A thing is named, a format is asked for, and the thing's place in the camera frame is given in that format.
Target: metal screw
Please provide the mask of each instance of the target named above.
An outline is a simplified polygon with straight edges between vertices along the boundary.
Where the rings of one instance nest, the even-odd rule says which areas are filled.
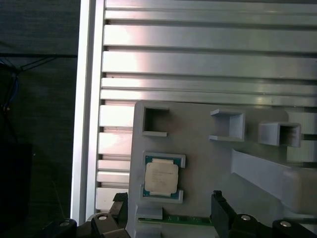
[[[105,219],[107,219],[107,217],[106,216],[99,216],[98,219],[99,220],[105,220]]]
[[[242,220],[244,220],[244,221],[249,221],[249,220],[251,220],[251,218],[250,218],[249,216],[247,216],[247,215],[242,215],[241,218],[242,218]]]
[[[61,224],[59,224],[60,227],[66,227],[69,225],[69,222],[62,222]]]
[[[280,224],[281,224],[283,227],[291,227],[291,226],[292,226],[289,222],[286,222],[286,221],[281,221]]]

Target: metal frame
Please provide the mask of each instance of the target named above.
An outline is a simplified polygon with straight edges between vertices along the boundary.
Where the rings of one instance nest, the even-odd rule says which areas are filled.
[[[281,107],[304,134],[317,134],[316,13],[316,4],[83,0],[71,218],[81,224],[96,206],[106,210],[97,187],[102,198],[127,188],[114,178],[128,173],[116,162],[130,160],[135,101]],[[296,41],[280,43],[275,34]],[[305,151],[290,148],[298,155],[290,161],[314,160],[315,143],[306,142]],[[97,168],[99,157],[104,168]]]
[[[81,1],[70,217],[85,222],[95,1]]]

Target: green circuit board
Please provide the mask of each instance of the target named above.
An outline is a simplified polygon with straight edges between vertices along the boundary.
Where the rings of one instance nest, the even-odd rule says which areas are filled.
[[[139,222],[152,224],[175,224],[175,225],[191,225],[191,226],[212,226],[209,217],[188,217],[177,215],[163,215],[163,219],[139,218]]]

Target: dark background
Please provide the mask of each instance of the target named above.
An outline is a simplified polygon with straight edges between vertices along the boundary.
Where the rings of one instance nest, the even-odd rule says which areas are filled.
[[[0,53],[76,55],[79,11],[80,0],[0,0]],[[77,59],[56,59],[19,76],[8,116],[19,141],[33,144],[29,215],[5,237],[29,237],[69,217],[76,70]]]

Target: black clamp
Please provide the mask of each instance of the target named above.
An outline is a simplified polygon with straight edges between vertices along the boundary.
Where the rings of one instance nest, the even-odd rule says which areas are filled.
[[[220,238],[317,238],[317,235],[289,220],[276,220],[267,227],[248,214],[236,214],[222,196],[211,196],[211,222]]]

